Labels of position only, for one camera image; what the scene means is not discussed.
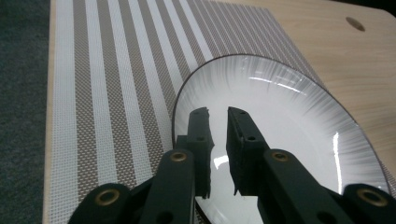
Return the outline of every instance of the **gray stripe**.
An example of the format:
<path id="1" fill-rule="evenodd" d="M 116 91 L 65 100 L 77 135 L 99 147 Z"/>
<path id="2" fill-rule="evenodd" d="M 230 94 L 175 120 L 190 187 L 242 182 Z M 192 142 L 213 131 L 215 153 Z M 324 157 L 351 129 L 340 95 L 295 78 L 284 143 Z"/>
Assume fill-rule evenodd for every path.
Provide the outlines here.
<path id="1" fill-rule="evenodd" d="M 209 46 L 210 52 L 212 53 L 214 58 L 217 58 L 220 56 L 220 50 L 216 42 L 214 41 L 213 35 L 210 33 L 209 28 L 206 24 L 206 22 L 202 19 L 201 12 L 198 10 L 196 7 L 194 1 L 186 0 L 190 6 L 190 10 L 196 19 L 202 34 L 204 35 L 205 41 L 207 45 Z"/>
<path id="2" fill-rule="evenodd" d="M 192 1 L 201 16 L 201 19 L 205 22 L 208 28 L 208 32 L 212 35 L 212 41 L 216 43 L 216 46 L 219 49 L 219 56 L 227 54 L 228 50 L 226 49 L 224 42 L 220 38 L 218 32 L 216 31 L 216 27 L 213 24 L 213 21 L 210 19 L 207 11 L 205 10 L 203 3 L 201 1 Z"/>
<path id="3" fill-rule="evenodd" d="M 148 8 L 151 12 L 157 35 L 161 37 L 159 38 L 160 45 L 163 51 L 163 57 L 165 58 L 166 66 L 169 70 L 174 92 L 178 93 L 180 87 L 183 85 L 183 79 L 181 77 L 180 70 L 178 70 L 177 59 L 175 53 L 172 50 L 171 43 L 169 42 L 168 33 L 166 33 L 165 26 L 163 25 L 163 19 L 161 18 L 160 10 L 158 9 L 155 0 L 148 0 Z"/>
<path id="4" fill-rule="evenodd" d="M 180 19 L 181 25 L 183 26 L 184 33 L 189 40 L 189 43 L 192 48 L 192 52 L 194 53 L 195 60 L 198 62 L 198 65 L 205 63 L 204 54 L 201 51 L 201 48 L 198 45 L 197 39 L 195 38 L 194 33 L 192 32 L 189 21 L 187 20 L 186 14 L 184 14 L 183 8 L 178 0 L 173 0 L 173 4 L 175 6 L 178 18 Z"/>
<path id="5" fill-rule="evenodd" d="M 189 39 L 184 33 L 183 26 L 181 25 L 180 19 L 177 16 L 175 6 L 171 1 L 163 1 L 165 3 L 166 9 L 171 18 L 172 24 L 175 28 L 177 39 L 180 42 L 181 49 L 183 50 L 184 57 L 186 57 L 187 63 L 189 65 L 190 71 L 194 71 L 198 67 L 198 62 L 195 60 L 194 53 L 189 43 Z"/>
<path id="6" fill-rule="evenodd" d="M 245 38 L 245 44 L 249 45 L 253 54 L 260 54 L 262 56 L 270 57 L 267 49 L 267 43 L 264 38 L 258 34 L 257 27 L 253 26 L 252 22 L 248 21 L 244 10 L 229 6 L 230 15 L 236 15 L 238 27 L 242 29 L 242 36 Z"/>
<path id="7" fill-rule="evenodd" d="M 96 0 L 86 0 L 86 8 L 98 182 L 99 185 L 103 185 L 117 182 L 117 169 Z"/>
<path id="8" fill-rule="evenodd" d="M 151 47 L 149 46 L 149 37 L 146 32 L 138 2 L 134 0 L 129 0 L 128 2 L 132 13 L 132 19 L 134 20 L 137 43 L 142 57 L 143 68 L 146 73 L 145 78 L 148 83 L 148 92 L 154 108 L 158 130 L 160 131 L 163 150 L 170 150 L 172 149 L 172 140 L 169 130 L 172 130 L 172 123 L 166 110 L 163 90 L 161 90 L 160 80 L 158 79 L 158 71 L 155 68 L 154 58 L 152 56 Z"/>
<path id="9" fill-rule="evenodd" d="M 295 64 L 291 62 L 290 57 L 288 57 L 288 54 L 284 51 L 284 48 L 282 48 L 283 45 L 280 44 L 279 41 L 276 39 L 276 33 L 273 30 L 272 24 L 262 17 L 262 12 L 256 10 L 257 8 L 249 7 L 248 9 L 253 15 L 258 18 L 259 21 L 265 21 L 262 24 L 264 25 L 265 31 L 268 34 L 269 41 L 271 43 L 270 46 L 274 47 L 276 51 L 276 58 L 281 62 L 289 64 L 293 68 L 296 68 Z"/>
<path id="10" fill-rule="evenodd" d="M 281 45 L 280 45 L 281 51 L 285 52 L 286 53 L 286 57 L 288 57 L 292 61 L 292 63 L 294 63 L 296 66 L 298 66 L 298 68 L 300 68 L 300 71 L 302 71 L 302 72 L 304 72 L 304 74 L 306 74 L 304 69 L 301 69 L 302 68 L 301 67 L 301 60 L 299 60 L 300 59 L 300 57 L 299 57 L 300 55 L 292 54 L 292 52 L 290 51 L 290 43 L 285 38 L 283 38 L 284 35 L 281 32 L 279 32 L 278 29 L 276 29 L 276 24 L 274 24 L 271 21 L 271 16 L 269 16 L 269 13 L 262 13 L 262 11 L 261 10 L 257 10 L 257 8 L 256 8 L 256 11 L 270 25 L 269 27 L 270 27 L 270 30 L 273 31 L 273 36 L 274 36 L 275 40 L 277 40 L 277 42 L 280 41 L 280 43 L 281 43 Z"/>
<path id="11" fill-rule="evenodd" d="M 227 30 L 231 30 L 232 37 L 233 39 L 236 40 L 236 47 L 238 52 L 249 52 L 253 51 L 252 48 L 250 50 L 247 50 L 247 41 L 243 41 L 242 38 L 245 36 L 244 34 L 241 33 L 240 27 L 236 24 L 234 20 L 234 15 L 229 14 L 228 8 L 231 7 L 229 4 L 222 4 L 219 2 L 215 2 L 215 10 L 219 12 L 221 19 L 225 21 L 225 24 L 227 26 Z"/>
<path id="12" fill-rule="evenodd" d="M 132 147 L 132 159 L 134 160 L 134 176 L 136 178 L 136 185 L 140 185 L 152 177 L 151 168 L 149 166 L 149 152 L 146 139 L 142 136 L 144 133 L 143 121 L 140 115 L 136 89 L 134 87 L 134 78 L 120 14 L 120 5 L 118 1 L 112 3 L 113 4 L 109 4 L 108 7 L 110 9 L 111 24 L 113 26 L 113 35 L 116 44 L 122 98 Z"/>
<path id="13" fill-rule="evenodd" d="M 261 20 L 260 18 L 257 17 L 257 15 L 251 10 L 251 7 L 241 7 L 241 10 L 243 10 L 245 13 L 244 15 L 247 17 L 247 21 L 252 22 L 252 27 L 251 29 L 253 30 L 258 30 L 259 35 L 262 37 L 264 41 L 264 46 L 267 46 L 265 51 L 270 55 L 270 58 L 275 59 L 279 62 L 283 62 L 281 60 L 281 57 L 279 57 L 278 52 L 274 48 L 274 44 L 272 42 L 271 37 L 268 34 L 268 28 L 266 21 Z"/>
<path id="14" fill-rule="evenodd" d="M 110 109 L 111 129 L 117 166 L 117 179 L 128 187 L 136 185 L 134 164 L 125 107 L 122 100 L 120 72 L 111 26 L 107 0 L 98 1 L 99 22 L 102 37 L 102 48 L 105 61 L 107 98 Z"/>
<path id="15" fill-rule="evenodd" d="M 78 201 L 98 185 L 85 1 L 74 1 Z"/>
<path id="16" fill-rule="evenodd" d="M 158 163 L 163 155 L 163 145 L 158 129 L 158 123 L 154 115 L 154 108 L 149 95 L 149 85 L 146 80 L 142 56 L 138 47 L 136 31 L 130 6 L 127 0 L 120 0 L 120 12 L 122 16 L 129 58 L 134 74 L 134 85 L 142 116 L 146 142 L 148 143 L 148 157 L 152 173 L 156 173 Z"/>
<path id="17" fill-rule="evenodd" d="M 228 54 L 235 54 L 238 52 L 238 50 L 236 49 L 233 39 L 230 37 L 230 30 L 224 26 L 224 22 L 219 17 L 218 12 L 213 9 L 213 5 L 215 4 L 216 2 L 205 2 L 204 7 L 208 14 L 211 16 L 213 24 L 217 27 L 219 36 L 224 41 L 225 46 L 228 50 Z"/>
<path id="18" fill-rule="evenodd" d="M 192 33 L 194 37 L 197 39 L 198 45 L 204 54 L 205 61 L 209 61 L 213 58 L 212 52 L 207 45 L 207 42 L 202 34 L 201 29 L 199 28 L 198 22 L 195 19 L 187 0 L 179 0 L 181 7 L 183 8 L 184 14 L 186 15 L 187 20 L 189 21 L 189 25 L 192 29 Z"/>
<path id="19" fill-rule="evenodd" d="M 226 46 L 226 43 L 224 42 L 221 34 L 218 31 L 218 27 L 213 22 L 212 17 L 210 16 L 210 14 L 207 12 L 207 10 L 205 8 L 205 4 L 208 4 L 208 3 L 207 2 L 202 2 L 202 1 L 193 1 L 193 2 L 197 6 L 197 9 L 200 12 L 200 14 L 203 16 L 202 19 L 208 25 L 209 32 L 215 37 L 213 39 L 213 41 L 215 41 L 217 46 L 219 46 L 220 55 L 229 54 L 228 48 Z"/>
<path id="20" fill-rule="evenodd" d="M 173 105 L 176 99 L 176 94 L 173 89 L 172 80 L 169 75 L 168 67 L 163 57 L 163 50 L 158 39 L 157 31 L 155 30 L 154 22 L 149 11 L 147 1 L 139 1 L 140 10 L 143 16 L 143 23 L 145 23 L 146 32 L 148 34 L 148 42 L 151 47 L 152 56 L 154 58 L 155 67 L 158 71 L 158 79 L 163 90 L 163 97 L 165 98 L 166 108 L 168 110 L 169 118 L 172 118 Z"/>
<path id="21" fill-rule="evenodd" d="M 184 81 L 190 74 L 189 65 L 187 64 L 186 57 L 184 57 L 183 50 L 180 46 L 180 42 L 178 41 L 169 13 L 166 10 L 165 3 L 163 1 L 156 1 L 156 3 L 158 9 L 160 10 L 161 17 L 163 18 L 163 25 L 165 26 L 166 33 L 168 34 L 172 50 L 177 58 L 178 70 L 180 71 L 181 77 Z"/>

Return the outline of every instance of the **glass plate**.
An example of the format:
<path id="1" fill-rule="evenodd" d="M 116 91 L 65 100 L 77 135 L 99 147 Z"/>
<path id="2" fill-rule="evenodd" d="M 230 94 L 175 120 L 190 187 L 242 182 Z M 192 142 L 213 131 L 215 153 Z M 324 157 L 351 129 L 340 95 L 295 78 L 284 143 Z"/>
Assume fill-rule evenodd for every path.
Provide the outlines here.
<path id="1" fill-rule="evenodd" d="M 268 145 L 293 153 L 322 186 L 342 193 L 348 184 L 366 183 L 388 192 L 356 121 L 327 91 L 282 63 L 234 55 L 200 67 L 177 97 L 175 138 L 187 133 L 190 112 L 203 106 L 209 109 L 215 146 L 210 199 L 196 200 L 212 223 L 262 223 L 256 197 L 233 196 L 225 149 L 228 106 L 246 110 Z"/>

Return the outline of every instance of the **white stripe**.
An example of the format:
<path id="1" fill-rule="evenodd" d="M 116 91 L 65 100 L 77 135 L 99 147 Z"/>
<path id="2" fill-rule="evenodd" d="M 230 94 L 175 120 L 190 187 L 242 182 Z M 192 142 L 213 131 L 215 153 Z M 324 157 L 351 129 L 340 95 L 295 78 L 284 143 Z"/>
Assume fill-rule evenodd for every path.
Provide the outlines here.
<path id="1" fill-rule="evenodd" d="M 195 60 L 194 53 L 192 52 L 189 39 L 184 33 L 183 26 L 181 25 L 180 20 L 178 19 L 177 12 L 175 10 L 175 6 L 172 1 L 163 1 L 165 3 L 166 9 L 169 12 L 169 17 L 171 18 L 172 24 L 175 28 L 177 39 L 180 42 L 181 50 L 183 50 L 184 56 L 186 57 L 187 64 L 190 68 L 190 71 L 194 71 L 198 67 L 198 62 Z"/>
<path id="2" fill-rule="evenodd" d="M 271 58 L 280 60 L 280 56 L 277 54 L 276 50 L 274 49 L 274 46 L 271 44 L 271 42 L 269 40 L 268 34 L 266 33 L 267 28 L 265 28 L 265 22 L 263 22 L 264 29 L 262 29 L 260 27 L 260 25 L 258 24 L 258 21 L 260 21 L 260 19 L 258 19 L 257 17 L 254 17 L 252 15 L 250 8 L 245 7 L 245 10 L 246 10 L 246 13 L 242 12 L 241 14 L 247 21 L 253 21 L 254 25 L 253 25 L 253 23 L 248 22 L 248 24 L 250 26 L 250 30 L 252 30 L 254 32 L 254 34 L 259 37 L 259 40 L 262 42 L 262 46 L 265 48 L 264 53 L 268 53 L 268 56 Z"/>
<path id="3" fill-rule="evenodd" d="M 235 15 L 233 13 L 231 13 L 230 7 L 232 7 L 231 5 L 225 5 L 222 3 L 217 3 L 218 7 L 221 11 L 221 13 L 224 15 L 224 17 L 226 18 L 227 22 L 230 24 L 233 24 L 234 26 L 231 25 L 231 27 L 236 27 L 237 31 L 233 31 L 233 33 L 235 34 L 235 37 L 237 38 L 239 44 L 242 46 L 243 51 L 244 52 L 254 52 L 254 48 L 251 47 L 250 41 L 247 40 L 246 34 L 242 31 L 241 29 L 241 22 L 239 22 L 235 19 Z"/>
<path id="4" fill-rule="evenodd" d="M 213 55 L 210 52 L 209 46 L 206 43 L 204 35 L 202 34 L 201 29 L 199 28 L 198 22 L 195 19 L 194 14 L 192 14 L 191 8 L 187 3 L 187 0 L 180 0 L 180 4 L 184 10 L 184 14 L 187 17 L 187 20 L 189 21 L 192 32 L 194 33 L 195 38 L 197 39 L 201 52 L 204 54 L 205 61 L 206 62 L 210 61 L 211 59 L 213 59 Z"/>
<path id="5" fill-rule="evenodd" d="M 250 10 L 250 12 L 252 14 L 256 15 L 256 18 L 258 18 L 258 21 L 265 20 L 265 18 L 262 17 L 262 14 L 259 11 L 255 10 L 256 8 L 254 8 L 254 7 L 251 7 L 251 8 L 252 9 Z M 268 42 L 270 43 L 271 49 L 274 50 L 274 53 L 276 55 L 276 59 L 281 61 L 281 62 L 284 62 L 284 63 L 287 63 L 287 64 L 291 64 L 290 61 L 289 61 L 289 58 L 285 55 L 283 50 L 281 50 L 281 48 L 280 48 L 279 44 L 277 43 L 276 39 L 274 38 L 273 34 L 271 34 L 271 32 L 272 33 L 274 32 L 272 30 L 272 28 L 271 28 L 271 25 L 269 25 L 267 22 L 263 22 L 262 24 L 264 26 L 264 29 L 261 29 L 261 31 L 265 32 L 266 37 L 268 37 Z"/>
<path id="6" fill-rule="evenodd" d="M 117 168 L 107 100 L 98 7 L 96 0 L 86 0 L 86 5 L 98 183 L 103 185 L 117 182 Z"/>
<path id="7" fill-rule="evenodd" d="M 56 3 L 49 223 L 66 223 L 78 206 L 73 1 Z"/>
<path id="8" fill-rule="evenodd" d="M 206 9 L 206 2 L 201 2 L 200 4 L 202 4 L 202 6 L 203 6 L 203 10 L 206 12 L 206 14 L 208 15 L 208 17 L 209 17 L 209 19 L 210 19 L 210 23 L 212 23 L 212 26 L 215 28 L 215 33 L 217 33 L 218 34 L 218 37 L 219 37 L 219 40 L 221 41 L 221 43 L 223 44 L 223 46 L 224 46 L 224 49 L 227 51 L 227 52 L 222 52 L 222 50 L 220 50 L 219 51 L 219 53 L 220 53 L 220 55 L 224 55 L 224 54 L 229 54 L 230 53 L 230 50 L 228 49 L 228 46 L 227 46 L 227 44 L 225 43 L 225 41 L 224 41 L 224 39 L 223 39 L 223 37 L 222 37 L 222 35 L 221 35 L 221 32 L 219 31 L 219 29 L 218 29 L 218 26 L 216 25 L 216 23 L 215 22 L 213 22 L 213 19 L 212 19 L 212 16 L 210 16 L 210 13 L 207 11 L 207 9 Z"/>
<path id="9" fill-rule="evenodd" d="M 263 40 L 262 35 L 260 35 L 257 31 L 258 26 L 256 25 L 256 27 L 254 27 L 251 22 L 245 22 L 252 20 L 251 18 L 247 18 L 246 11 L 244 11 L 242 8 L 239 9 L 235 8 L 235 6 L 231 6 L 231 9 L 238 16 L 238 19 L 243 23 L 243 25 L 247 27 L 247 30 L 250 30 L 250 32 L 248 32 L 247 35 L 249 35 L 250 39 L 252 40 L 251 41 L 252 43 L 250 43 L 250 41 L 247 41 L 249 46 L 252 48 L 253 45 L 253 48 L 258 49 L 260 54 L 268 54 L 269 57 L 272 57 L 271 51 L 262 41 Z"/>
<path id="10" fill-rule="evenodd" d="M 198 6 L 196 4 L 196 1 L 192 1 L 192 3 L 195 4 L 197 12 L 200 15 L 200 17 L 201 17 L 201 19 L 202 19 L 202 21 L 203 21 L 203 23 L 204 23 L 204 25 L 206 27 L 207 33 L 210 35 L 210 38 L 212 40 L 211 42 L 215 45 L 218 54 L 221 55 L 222 53 L 221 53 L 220 47 L 219 47 L 218 43 L 215 41 L 215 37 L 213 36 L 212 32 L 210 31 L 209 25 L 207 24 L 206 20 L 204 20 L 204 16 L 203 16 L 201 10 L 198 8 Z"/>
<path id="11" fill-rule="evenodd" d="M 230 30 L 225 28 L 225 25 L 223 24 L 222 19 L 220 18 L 219 14 L 218 14 L 218 11 L 216 9 L 214 9 L 213 4 L 216 4 L 216 2 L 209 3 L 208 7 L 211 7 L 212 11 L 215 14 L 213 19 L 218 21 L 218 22 L 216 22 L 217 24 L 220 24 L 219 30 L 221 31 L 221 29 L 222 29 L 224 31 L 224 32 L 220 32 L 220 34 L 224 34 L 225 33 L 227 35 L 227 36 L 224 36 L 224 35 L 223 36 L 224 36 L 224 39 L 225 39 L 224 40 L 225 44 L 230 47 L 229 48 L 229 52 L 233 52 L 233 51 L 237 52 L 238 49 L 235 46 L 235 44 L 233 43 L 233 39 L 230 37 Z"/>
<path id="12" fill-rule="evenodd" d="M 160 80 L 158 79 L 157 69 L 155 67 L 151 47 L 149 45 L 149 38 L 146 33 L 139 5 L 135 0 L 129 0 L 129 5 L 134 20 L 137 42 L 142 55 L 143 66 L 145 68 L 145 75 L 148 82 L 148 90 L 154 107 L 154 114 L 158 123 L 163 149 L 167 151 L 172 149 L 171 120 L 169 119 L 165 100 L 163 98 L 163 91 L 161 89 Z"/>
<path id="13" fill-rule="evenodd" d="M 241 42 L 241 37 L 242 36 L 239 36 L 237 33 L 236 33 L 236 31 L 235 31 L 235 29 L 234 29 L 234 26 L 232 26 L 232 24 L 236 24 L 236 22 L 235 22 L 235 20 L 234 20 L 234 16 L 231 16 L 231 19 L 233 20 L 232 22 L 230 22 L 230 17 L 228 16 L 228 14 L 226 14 L 224 11 L 223 11 L 223 7 L 224 7 L 224 10 L 227 10 L 226 8 L 227 7 L 229 7 L 228 5 L 225 5 L 224 6 L 224 4 L 222 4 L 222 3 L 219 3 L 219 2 L 215 2 L 214 4 L 216 4 L 217 5 L 217 7 L 218 7 L 218 9 L 219 10 L 215 10 L 214 8 L 213 8 L 213 6 L 212 6 L 212 8 L 213 8 L 213 10 L 215 10 L 215 11 L 217 11 L 217 12 L 219 12 L 219 13 L 221 13 L 221 15 L 222 15 L 222 17 L 226 20 L 226 22 L 225 22 L 225 24 L 229 24 L 229 27 L 231 28 L 231 31 L 233 32 L 233 36 L 235 36 L 235 38 L 231 38 L 231 40 L 233 41 L 233 40 L 236 40 L 238 43 L 239 43 L 239 46 L 241 46 L 241 48 L 242 48 L 242 51 L 243 52 L 247 52 L 247 50 L 245 49 L 245 46 L 242 44 L 242 42 Z"/>
<path id="14" fill-rule="evenodd" d="M 171 48 L 171 43 L 163 25 L 163 19 L 161 18 L 161 14 L 157 4 L 155 3 L 155 0 L 148 0 L 148 8 L 151 12 L 155 29 L 157 30 L 157 36 L 160 40 L 161 49 L 163 50 L 163 57 L 165 58 L 166 66 L 168 67 L 169 76 L 171 77 L 175 94 L 177 94 L 183 85 L 183 79 L 181 77 L 180 71 L 178 70 L 175 54 Z"/>
<path id="15" fill-rule="evenodd" d="M 120 71 L 120 82 L 122 98 L 125 106 L 125 114 L 128 123 L 129 138 L 132 148 L 132 159 L 134 162 L 134 175 L 136 184 L 139 185 L 152 177 L 144 133 L 142 117 L 140 115 L 139 103 L 137 101 L 134 77 L 131 61 L 122 25 L 120 6 L 118 1 L 109 4 L 111 24 L 113 27 L 114 42 L 116 45 L 117 62 Z"/>
<path id="16" fill-rule="evenodd" d="M 257 34 L 256 29 L 251 28 L 252 27 L 251 22 L 245 22 L 248 19 L 244 15 L 245 13 L 244 13 L 243 9 L 240 8 L 239 10 L 237 10 L 237 8 L 235 8 L 234 5 L 226 7 L 226 9 L 230 13 L 230 15 L 233 15 L 233 14 L 236 15 L 238 17 L 239 24 L 241 24 L 242 26 L 245 27 L 245 32 L 244 32 L 243 29 L 240 29 L 241 25 L 237 25 L 239 30 L 241 31 L 241 34 L 244 34 L 243 35 L 243 37 L 245 39 L 244 41 L 245 41 L 245 43 L 248 44 L 248 46 L 250 48 L 250 52 L 254 52 L 255 50 L 258 50 L 259 53 L 261 53 L 261 54 L 263 53 L 264 50 L 266 52 L 268 52 L 267 47 L 263 43 L 261 45 L 259 43 L 259 41 L 262 42 L 262 36 Z"/>

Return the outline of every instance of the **gray carpet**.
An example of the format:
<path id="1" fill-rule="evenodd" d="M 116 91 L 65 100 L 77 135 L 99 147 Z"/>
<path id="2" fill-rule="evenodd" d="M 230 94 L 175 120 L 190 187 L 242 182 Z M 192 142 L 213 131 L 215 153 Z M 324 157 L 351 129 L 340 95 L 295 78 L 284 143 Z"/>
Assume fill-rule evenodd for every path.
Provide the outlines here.
<path id="1" fill-rule="evenodd" d="M 41 223 L 50 0 L 0 0 L 0 223 Z"/>

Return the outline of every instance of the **brass screw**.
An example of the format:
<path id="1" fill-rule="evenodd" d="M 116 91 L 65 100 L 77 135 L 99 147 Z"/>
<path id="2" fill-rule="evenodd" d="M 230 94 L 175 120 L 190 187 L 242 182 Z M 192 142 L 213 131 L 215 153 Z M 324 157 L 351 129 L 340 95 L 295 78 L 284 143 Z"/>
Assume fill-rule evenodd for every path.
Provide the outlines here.
<path id="1" fill-rule="evenodd" d="M 272 157 L 277 161 L 288 161 L 289 157 L 285 153 L 282 152 L 273 152 Z"/>
<path id="2" fill-rule="evenodd" d="M 175 152 L 171 155 L 172 161 L 184 161 L 187 159 L 187 155 L 182 152 Z"/>
<path id="3" fill-rule="evenodd" d="M 111 195 L 110 198 L 103 199 L 105 194 Z M 120 192 L 117 189 L 105 189 L 95 197 L 95 202 L 101 206 L 113 204 L 120 197 Z"/>
<path id="4" fill-rule="evenodd" d="M 358 189 L 357 193 L 362 200 L 374 206 L 384 207 L 388 205 L 386 198 L 371 189 Z"/>

